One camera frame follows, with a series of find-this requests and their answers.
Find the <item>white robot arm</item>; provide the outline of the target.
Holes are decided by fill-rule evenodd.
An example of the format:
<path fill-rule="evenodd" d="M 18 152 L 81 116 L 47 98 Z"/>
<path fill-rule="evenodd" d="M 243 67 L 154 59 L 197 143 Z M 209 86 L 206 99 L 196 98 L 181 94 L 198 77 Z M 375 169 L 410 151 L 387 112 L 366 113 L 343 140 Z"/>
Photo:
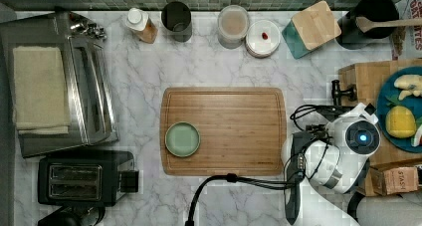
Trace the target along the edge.
<path fill-rule="evenodd" d="M 369 157 L 380 146 L 376 108 L 304 105 L 291 115 L 316 112 L 326 124 L 309 125 L 291 134 L 283 146 L 285 214 L 291 226 L 359 226 L 357 221 L 321 196 L 318 184 L 337 193 L 351 191 L 364 178 Z"/>

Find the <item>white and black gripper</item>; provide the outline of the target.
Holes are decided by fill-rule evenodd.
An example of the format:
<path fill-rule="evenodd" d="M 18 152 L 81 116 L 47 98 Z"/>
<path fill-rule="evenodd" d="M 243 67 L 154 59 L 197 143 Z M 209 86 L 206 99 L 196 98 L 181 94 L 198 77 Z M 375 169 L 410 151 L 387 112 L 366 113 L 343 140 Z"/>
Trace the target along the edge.
<path fill-rule="evenodd" d="M 344 113 L 348 113 L 352 107 L 344 106 L 317 106 L 316 112 L 325 117 L 328 121 L 334 121 Z"/>

